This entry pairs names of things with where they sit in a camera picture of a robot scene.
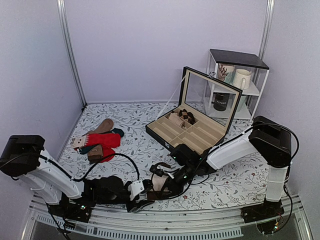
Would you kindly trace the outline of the black compartment box glass lid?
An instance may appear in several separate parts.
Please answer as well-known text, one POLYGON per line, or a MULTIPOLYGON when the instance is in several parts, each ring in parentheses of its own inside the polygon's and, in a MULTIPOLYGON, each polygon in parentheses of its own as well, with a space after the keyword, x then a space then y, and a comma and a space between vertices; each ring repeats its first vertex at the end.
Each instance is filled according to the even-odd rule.
POLYGON ((183 68, 178 87, 180 92, 177 107, 170 110, 164 107, 155 120, 146 125, 145 130, 170 152, 178 145, 185 144, 198 155, 202 155, 205 150, 219 145, 225 139, 236 114, 242 90, 188 66, 183 68), (235 95, 227 118, 211 117, 205 113, 203 93, 208 83, 230 90, 235 95), (183 109, 193 114, 196 123, 191 125, 182 119, 185 128, 180 128, 168 117, 170 113, 178 114, 183 109))

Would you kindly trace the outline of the right aluminium corner post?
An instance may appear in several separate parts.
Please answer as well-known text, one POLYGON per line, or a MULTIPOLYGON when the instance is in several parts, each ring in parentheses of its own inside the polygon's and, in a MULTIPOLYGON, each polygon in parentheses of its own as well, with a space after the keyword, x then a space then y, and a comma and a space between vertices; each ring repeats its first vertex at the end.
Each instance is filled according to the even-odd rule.
POLYGON ((264 59, 265 53, 267 50, 268 40, 269 40, 270 31, 272 27, 274 7, 275 7, 275 0, 267 0, 262 37, 261 37, 259 52, 258 52, 258 56, 261 60, 264 59))

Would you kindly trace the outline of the white red character sock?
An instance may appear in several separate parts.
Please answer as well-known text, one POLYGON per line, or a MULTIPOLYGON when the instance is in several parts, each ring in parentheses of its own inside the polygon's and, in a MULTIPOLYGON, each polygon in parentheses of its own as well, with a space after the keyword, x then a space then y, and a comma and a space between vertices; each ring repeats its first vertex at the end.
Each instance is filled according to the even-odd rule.
POLYGON ((83 136, 78 136, 78 137, 74 137, 71 139, 70 142, 70 146, 75 149, 81 149, 84 147, 88 146, 88 142, 89 142, 89 136, 88 135, 83 135, 83 136))

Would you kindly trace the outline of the white ribbed mug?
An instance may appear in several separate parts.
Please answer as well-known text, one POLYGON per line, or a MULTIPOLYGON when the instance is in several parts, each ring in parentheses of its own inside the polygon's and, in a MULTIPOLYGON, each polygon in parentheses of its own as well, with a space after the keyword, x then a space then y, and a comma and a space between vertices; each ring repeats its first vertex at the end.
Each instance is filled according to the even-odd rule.
POLYGON ((246 90, 250 87, 252 73, 246 69, 236 69, 232 85, 241 90, 246 90))

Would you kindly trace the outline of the rolled brown checked sock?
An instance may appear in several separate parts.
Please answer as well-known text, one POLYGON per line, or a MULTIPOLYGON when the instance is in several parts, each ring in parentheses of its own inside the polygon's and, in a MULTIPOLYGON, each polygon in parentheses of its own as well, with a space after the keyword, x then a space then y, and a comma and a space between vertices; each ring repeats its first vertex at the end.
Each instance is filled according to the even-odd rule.
POLYGON ((187 111, 186 109, 180 110, 178 112, 178 116, 191 125, 194 125, 196 123, 196 119, 194 115, 190 111, 187 111))

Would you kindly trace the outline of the white mug coral pattern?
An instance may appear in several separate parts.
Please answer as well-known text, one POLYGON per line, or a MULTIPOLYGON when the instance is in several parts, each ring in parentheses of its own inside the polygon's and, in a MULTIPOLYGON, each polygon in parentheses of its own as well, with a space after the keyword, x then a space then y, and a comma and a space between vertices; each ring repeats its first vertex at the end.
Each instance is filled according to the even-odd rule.
POLYGON ((218 79, 224 82, 226 77, 229 74, 233 73, 234 69, 235 69, 234 65, 227 65, 227 64, 219 63, 218 64, 218 79))

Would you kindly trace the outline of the floral patterned table mat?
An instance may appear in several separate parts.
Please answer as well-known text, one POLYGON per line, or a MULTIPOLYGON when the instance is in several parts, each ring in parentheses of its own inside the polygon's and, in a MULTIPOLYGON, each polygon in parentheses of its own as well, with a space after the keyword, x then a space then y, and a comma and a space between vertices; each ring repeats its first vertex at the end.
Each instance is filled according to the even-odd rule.
MULTIPOLYGON (((149 169, 152 164, 164 162, 177 168, 170 153, 161 144, 146 133, 145 126, 153 121, 162 109, 161 103, 108 103, 88 105, 72 132, 78 137, 94 130, 104 119, 111 119, 116 128, 124 131, 121 145, 115 151, 111 161, 90 168, 86 155, 79 154, 67 145, 59 158, 59 163, 73 176, 89 179, 115 175, 124 182, 137 178, 152 177, 149 169)), ((265 198, 269 167, 265 160, 253 153, 240 158, 217 172, 195 177, 192 185, 181 196, 162 201, 186 199, 190 195, 197 198, 221 199, 236 198, 252 201, 261 195, 265 198)))

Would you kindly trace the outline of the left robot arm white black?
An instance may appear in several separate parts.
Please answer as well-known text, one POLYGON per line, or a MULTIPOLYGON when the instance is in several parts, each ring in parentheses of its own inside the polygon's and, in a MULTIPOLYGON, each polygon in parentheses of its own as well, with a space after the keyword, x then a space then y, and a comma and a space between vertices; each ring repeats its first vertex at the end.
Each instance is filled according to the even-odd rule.
POLYGON ((72 203, 83 210, 95 205, 124 204, 129 213, 154 203, 148 198, 151 180, 138 178, 123 183, 115 175, 76 179, 52 158, 44 143, 40 135, 10 136, 0 157, 0 170, 27 183, 63 217, 74 213, 72 203))

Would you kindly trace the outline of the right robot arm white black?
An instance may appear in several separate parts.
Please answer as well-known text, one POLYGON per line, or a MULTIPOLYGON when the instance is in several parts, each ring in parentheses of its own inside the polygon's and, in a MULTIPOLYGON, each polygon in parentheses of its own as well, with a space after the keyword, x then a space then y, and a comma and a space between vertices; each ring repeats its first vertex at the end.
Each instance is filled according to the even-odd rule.
POLYGON ((182 168, 166 179, 163 188, 168 189, 167 199, 184 193, 184 186, 190 184, 198 175, 210 175, 225 165, 259 153, 269 167, 265 202, 259 206, 262 218, 269 218, 278 210, 286 177, 292 159, 292 139, 295 133, 278 123, 264 117, 254 118, 252 125, 234 138, 205 150, 201 155, 192 151, 186 144, 179 144, 170 153, 182 168))

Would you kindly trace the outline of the aluminium corner post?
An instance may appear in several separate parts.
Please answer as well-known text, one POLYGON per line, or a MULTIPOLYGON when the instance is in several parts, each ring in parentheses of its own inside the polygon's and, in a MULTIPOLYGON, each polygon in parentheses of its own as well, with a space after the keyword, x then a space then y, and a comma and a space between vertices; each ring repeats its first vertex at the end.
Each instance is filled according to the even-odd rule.
POLYGON ((58 10, 58 16, 59 16, 59 21, 60 21, 60 26, 62 30, 62 36, 64 39, 64 44, 67 52, 67 58, 70 64, 71 68, 71 73, 75 82, 75 87, 77 90, 77 93, 79 95, 79 99, 82 105, 82 108, 84 109, 87 106, 87 100, 85 97, 84 89, 80 80, 80 75, 76 63, 76 58, 75 54, 73 51, 73 46, 72 46, 72 40, 71 40, 71 35, 70 35, 70 30, 69 30, 69 25, 68 25, 68 19, 67 19, 67 12, 66 12, 66 6, 65 6, 65 1, 64 0, 57 0, 57 10, 58 10))
POLYGON ((267 50, 268 40, 269 40, 270 31, 272 27, 274 7, 275 7, 275 0, 267 0, 262 37, 261 37, 259 52, 258 52, 258 56, 261 60, 264 59, 265 53, 267 50))

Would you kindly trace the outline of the folded brown tan sock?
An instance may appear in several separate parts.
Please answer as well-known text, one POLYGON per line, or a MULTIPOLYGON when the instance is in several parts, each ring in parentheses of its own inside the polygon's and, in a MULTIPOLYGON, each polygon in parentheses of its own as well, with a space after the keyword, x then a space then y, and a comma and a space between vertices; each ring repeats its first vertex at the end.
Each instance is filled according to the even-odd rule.
POLYGON ((103 158, 103 147, 98 144, 94 146, 88 153, 87 158, 90 164, 99 163, 103 158))

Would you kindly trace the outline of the dark green sock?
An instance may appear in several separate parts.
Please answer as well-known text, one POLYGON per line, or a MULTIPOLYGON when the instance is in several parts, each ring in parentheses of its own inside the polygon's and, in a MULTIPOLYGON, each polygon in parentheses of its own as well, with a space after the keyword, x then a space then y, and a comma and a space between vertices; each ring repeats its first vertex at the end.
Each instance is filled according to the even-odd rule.
POLYGON ((121 138, 125 135, 124 131, 120 128, 113 128, 111 132, 113 134, 119 134, 121 138))

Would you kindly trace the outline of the left aluminium corner post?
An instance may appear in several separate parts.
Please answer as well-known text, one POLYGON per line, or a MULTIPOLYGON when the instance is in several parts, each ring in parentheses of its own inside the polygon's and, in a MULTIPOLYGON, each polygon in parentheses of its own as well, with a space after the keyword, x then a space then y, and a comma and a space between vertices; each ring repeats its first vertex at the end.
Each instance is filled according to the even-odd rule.
POLYGON ((64 44, 67 52, 67 58, 70 64, 71 68, 71 73, 75 82, 75 87, 77 90, 77 93, 79 95, 79 99, 82 105, 82 108, 84 109, 87 106, 87 100, 85 97, 84 89, 80 80, 80 75, 76 63, 76 58, 75 54, 73 51, 73 46, 72 46, 72 40, 71 40, 71 35, 70 35, 70 30, 69 30, 69 25, 68 25, 68 19, 67 19, 67 12, 66 12, 66 6, 65 6, 65 1, 64 0, 57 0, 57 10, 58 10, 58 16, 59 16, 59 21, 60 21, 60 26, 62 30, 62 36, 64 39, 64 44))

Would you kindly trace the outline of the cream brown striped sock pair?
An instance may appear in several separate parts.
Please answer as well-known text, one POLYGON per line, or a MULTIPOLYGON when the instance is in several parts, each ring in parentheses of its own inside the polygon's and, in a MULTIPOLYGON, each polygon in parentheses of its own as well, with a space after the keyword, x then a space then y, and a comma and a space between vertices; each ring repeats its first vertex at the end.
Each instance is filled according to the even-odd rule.
POLYGON ((159 177, 156 174, 151 172, 151 181, 153 183, 152 189, 147 193, 148 198, 150 200, 160 200, 160 191, 163 188, 165 181, 169 178, 169 176, 159 177))

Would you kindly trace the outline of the black cylindrical mug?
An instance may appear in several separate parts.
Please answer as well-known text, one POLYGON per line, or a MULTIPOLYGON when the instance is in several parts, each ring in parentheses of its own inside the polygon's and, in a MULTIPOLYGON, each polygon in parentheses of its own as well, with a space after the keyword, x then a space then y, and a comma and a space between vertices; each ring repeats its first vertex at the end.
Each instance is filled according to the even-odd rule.
POLYGON ((214 94, 213 108, 217 111, 223 112, 227 109, 230 95, 228 93, 217 92, 214 94))

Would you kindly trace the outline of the aluminium front rail frame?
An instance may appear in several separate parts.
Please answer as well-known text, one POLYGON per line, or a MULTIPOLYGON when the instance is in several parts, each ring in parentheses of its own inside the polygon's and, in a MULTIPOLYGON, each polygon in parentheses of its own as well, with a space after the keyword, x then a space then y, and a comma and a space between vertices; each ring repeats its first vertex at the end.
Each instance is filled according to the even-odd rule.
POLYGON ((262 203, 237 198, 196 197, 161 201, 136 213, 122 206, 99 205, 88 222, 70 220, 72 240, 314 240, 300 197, 282 198, 284 213, 248 222, 243 208, 262 203))

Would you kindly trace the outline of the white shelf black top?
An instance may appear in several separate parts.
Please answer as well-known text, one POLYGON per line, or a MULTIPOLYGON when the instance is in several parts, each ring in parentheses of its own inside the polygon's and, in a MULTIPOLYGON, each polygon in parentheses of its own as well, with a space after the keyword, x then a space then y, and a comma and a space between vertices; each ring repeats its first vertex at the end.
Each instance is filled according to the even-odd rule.
MULTIPOLYGON (((255 54, 210 49, 206 73, 242 90, 234 118, 252 121, 258 108, 270 68, 255 54)), ((226 119, 235 95, 222 86, 208 83, 203 90, 204 112, 226 119)))

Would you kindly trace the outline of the rolled cream sock in box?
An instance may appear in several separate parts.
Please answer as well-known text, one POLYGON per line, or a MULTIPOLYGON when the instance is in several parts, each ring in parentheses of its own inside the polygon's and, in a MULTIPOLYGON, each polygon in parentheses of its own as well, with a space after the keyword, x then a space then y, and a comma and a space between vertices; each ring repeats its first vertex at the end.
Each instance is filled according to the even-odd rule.
POLYGON ((178 127, 184 129, 185 128, 185 122, 182 120, 181 117, 178 116, 176 112, 171 112, 168 116, 168 119, 178 127))

